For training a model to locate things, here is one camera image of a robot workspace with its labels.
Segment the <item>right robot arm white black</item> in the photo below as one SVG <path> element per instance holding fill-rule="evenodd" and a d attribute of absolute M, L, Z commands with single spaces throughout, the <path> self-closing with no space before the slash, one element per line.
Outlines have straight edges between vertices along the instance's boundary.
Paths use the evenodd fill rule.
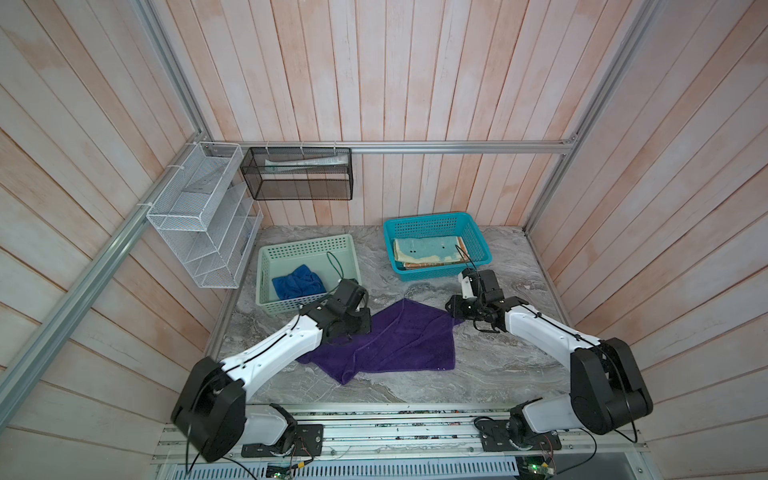
<path fill-rule="evenodd" d="M 654 405 L 630 346 L 600 339 L 555 321 L 527 301 L 506 297 L 491 270 L 466 268 L 461 293 L 446 309 L 454 318 L 489 325 L 487 333 L 515 335 L 547 353 L 570 374 L 568 393 L 515 406 L 507 435 L 519 448 L 539 435 L 585 429 L 604 435 L 650 415 Z"/>

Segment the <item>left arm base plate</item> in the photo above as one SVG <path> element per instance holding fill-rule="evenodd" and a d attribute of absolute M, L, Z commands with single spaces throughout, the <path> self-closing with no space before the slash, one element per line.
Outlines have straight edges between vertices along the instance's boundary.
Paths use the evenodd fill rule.
<path fill-rule="evenodd" d="M 243 458 L 288 458 L 320 456 L 323 446 L 324 426 L 322 424 L 297 424 L 289 427 L 274 445 L 260 443 L 244 444 Z"/>

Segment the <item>light green plastic basket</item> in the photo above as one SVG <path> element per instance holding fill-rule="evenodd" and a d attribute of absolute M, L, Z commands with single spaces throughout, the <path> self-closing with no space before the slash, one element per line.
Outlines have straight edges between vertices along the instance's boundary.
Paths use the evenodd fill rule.
<path fill-rule="evenodd" d="M 257 259 L 255 302 L 270 315 L 293 312 L 342 279 L 363 283 L 349 234 L 264 246 Z"/>

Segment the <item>aluminium frame bar left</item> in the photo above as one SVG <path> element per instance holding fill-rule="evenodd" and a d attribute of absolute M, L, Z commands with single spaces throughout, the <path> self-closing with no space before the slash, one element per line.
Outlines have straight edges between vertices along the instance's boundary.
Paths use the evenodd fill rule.
<path fill-rule="evenodd" d="M 148 213 L 168 187 L 194 147 L 207 136 L 197 133 L 185 141 L 171 163 L 74 285 L 56 303 L 42 325 L 33 333 L 10 366 L 1 375 L 1 428 L 6 429 L 43 374 L 71 338 L 86 312 L 91 309 L 149 225 Z"/>

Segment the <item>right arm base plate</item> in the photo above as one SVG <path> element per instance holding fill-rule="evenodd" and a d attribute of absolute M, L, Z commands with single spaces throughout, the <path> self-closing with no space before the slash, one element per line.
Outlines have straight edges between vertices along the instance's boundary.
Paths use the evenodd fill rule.
<path fill-rule="evenodd" d="M 523 420 L 511 417 L 495 420 L 487 416 L 476 417 L 473 425 L 478 431 L 484 452 L 529 451 L 540 449 L 557 451 L 562 443 L 555 432 L 533 432 Z"/>

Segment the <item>blue towel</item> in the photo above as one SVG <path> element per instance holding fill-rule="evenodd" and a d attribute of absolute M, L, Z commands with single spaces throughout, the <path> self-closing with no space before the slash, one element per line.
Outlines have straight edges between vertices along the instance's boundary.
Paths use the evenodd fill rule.
<path fill-rule="evenodd" d="M 290 274 L 275 277 L 271 282 L 280 300 L 291 300 L 327 292 L 320 277 L 306 265 L 300 265 Z"/>

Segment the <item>aluminium mounting rail front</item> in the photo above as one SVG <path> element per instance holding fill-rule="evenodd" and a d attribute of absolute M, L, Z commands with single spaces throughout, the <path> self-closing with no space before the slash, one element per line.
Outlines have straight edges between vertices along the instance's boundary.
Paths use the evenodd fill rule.
<path fill-rule="evenodd" d="M 507 420 L 508 404 L 314 403 L 284 405 L 301 424 L 324 426 L 319 460 L 479 457 L 480 433 L 473 419 Z M 558 433 L 559 454 L 590 453 L 594 446 L 580 430 Z M 598 453 L 649 452 L 646 442 L 630 443 L 616 433 L 595 437 Z M 151 464 L 183 463 L 185 439 L 166 425 Z"/>

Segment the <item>aluminium frame post right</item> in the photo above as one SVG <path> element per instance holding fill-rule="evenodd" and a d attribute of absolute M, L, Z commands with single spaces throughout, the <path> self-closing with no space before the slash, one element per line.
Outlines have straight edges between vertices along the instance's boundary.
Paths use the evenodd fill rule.
<path fill-rule="evenodd" d="M 643 1 L 632 23 L 629 25 L 627 33 L 609 64 L 605 75 L 598 84 L 597 89 L 592 95 L 580 122 L 577 124 L 573 135 L 567 142 L 570 149 L 561 154 L 560 158 L 554 164 L 554 168 L 546 178 L 547 182 L 539 194 L 535 196 L 535 203 L 530 211 L 523 230 L 530 237 L 540 219 L 546 210 L 548 204 L 554 197 L 559 184 L 567 173 L 570 165 L 576 155 L 579 153 L 582 144 L 594 129 L 603 111 L 606 109 L 615 90 L 620 85 L 623 77 L 631 66 L 634 57 L 639 49 L 648 31 L 657 21 L 658 15 L 666 7 L 666 1 Z"/>

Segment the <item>green circuit board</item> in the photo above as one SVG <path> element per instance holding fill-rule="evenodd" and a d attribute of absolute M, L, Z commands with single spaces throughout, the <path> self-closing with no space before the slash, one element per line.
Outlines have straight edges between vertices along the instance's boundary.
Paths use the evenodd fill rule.
<path fill-rule="evenodd" d="M 539 462 L 529 457 L 519 459 L 517 466 L 520 480 L 547 480 L 554 474 L 554 470 L 546 462 Z"/>

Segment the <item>black mesh wall basket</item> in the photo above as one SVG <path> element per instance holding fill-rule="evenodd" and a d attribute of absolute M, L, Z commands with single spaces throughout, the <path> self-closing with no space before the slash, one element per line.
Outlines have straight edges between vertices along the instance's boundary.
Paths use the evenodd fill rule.
<path fill-rule="evenodd" d="M 250 147 L 240 171 L 257 201 L 350 201 L 352 152 L 331 147 Z"/>

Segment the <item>aluminium frame bar back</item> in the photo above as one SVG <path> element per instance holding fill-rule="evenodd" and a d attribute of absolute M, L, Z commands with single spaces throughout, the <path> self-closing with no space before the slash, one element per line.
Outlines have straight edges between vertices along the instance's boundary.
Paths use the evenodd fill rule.
<path fill-rule="evenodd" d="M 566 154 L 574 142 L 563 140 L 495 141 L 240 141 L 242 148 L 350 149 L 353 154 Z"/>

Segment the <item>purple towel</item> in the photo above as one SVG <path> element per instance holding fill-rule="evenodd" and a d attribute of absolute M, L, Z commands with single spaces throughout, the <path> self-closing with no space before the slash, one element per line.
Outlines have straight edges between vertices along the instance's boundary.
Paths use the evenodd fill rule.
<path fill-rule="evenodd" d="M 318 366 L 341 385 L 359 373 L 449 371 L 456 365 L 458 324 L 444 310 L 402 299 L 372 316 L 369 334 L 321 345 L 297 361 Z"/>

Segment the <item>aluminium frame bar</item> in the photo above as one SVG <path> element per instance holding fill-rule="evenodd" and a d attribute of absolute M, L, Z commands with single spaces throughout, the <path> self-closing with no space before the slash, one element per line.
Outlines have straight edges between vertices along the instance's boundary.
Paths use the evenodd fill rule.
<path fill-rule="evenodd" d="M 574 142 L 563 140 L 495 141 L 240 141 L 242 148 L 350 149 L 353 154 L 566 154 Z"/>
<path fill-rule="evenodd" d="M 194 147 L 207 136 L 197 133 L 185 141 L 171 163 L 74 285 L 56 303 L 42 325 L 33 333 L 10 366 L 1 375 L 1 428 L 6 429 L 43 374 L 71 338 L 86 312 L 91 309 L 149 225 L 148 213 L 168 187 Z"/>

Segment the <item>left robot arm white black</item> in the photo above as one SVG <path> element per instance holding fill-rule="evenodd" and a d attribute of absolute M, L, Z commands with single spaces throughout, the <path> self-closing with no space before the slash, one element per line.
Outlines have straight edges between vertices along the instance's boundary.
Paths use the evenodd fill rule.
<path fill-rule="evenodd" d="M 277 404 L 247 413 L 247 403 L 274 375 L 299 357 L 371 331 L 368 291 L 342 279 L 329 293 L 303 305 L 284 327 L 224 360 L 205 357 L 189 373 L 171 412 L 171 422 L 207 462 L 224 458 L 245 438 L 273 449 L 294 450 L 297 422 Z"/>

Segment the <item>teal plastic basket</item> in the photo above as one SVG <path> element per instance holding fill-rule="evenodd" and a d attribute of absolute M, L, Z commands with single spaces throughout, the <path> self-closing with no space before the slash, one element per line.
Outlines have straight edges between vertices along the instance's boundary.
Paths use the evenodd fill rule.
<path fill-rule="evenodd" d="M 492 261 L 478 225 L 463 212 L 388 220 L 384 237 L 391 266 L 402 281 L 455 276 Z"/>

